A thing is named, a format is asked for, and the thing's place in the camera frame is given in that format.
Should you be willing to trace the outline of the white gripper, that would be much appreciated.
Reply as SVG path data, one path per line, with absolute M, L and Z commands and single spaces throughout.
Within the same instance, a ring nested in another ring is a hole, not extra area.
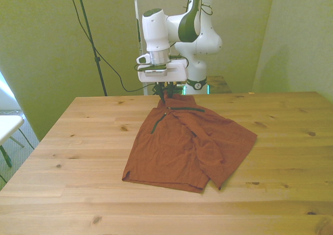
M 143 64 L 137 69 L 138 79 L 143 83 L 155 83 L 155 94 L 161 101 L 164 99 L 164 83 L 167 82 L 167 95 L 172 98 L 174 92 L 173 82 L 186 81 L 188 78 L 187 60 L 176 59 L 162 65 Z

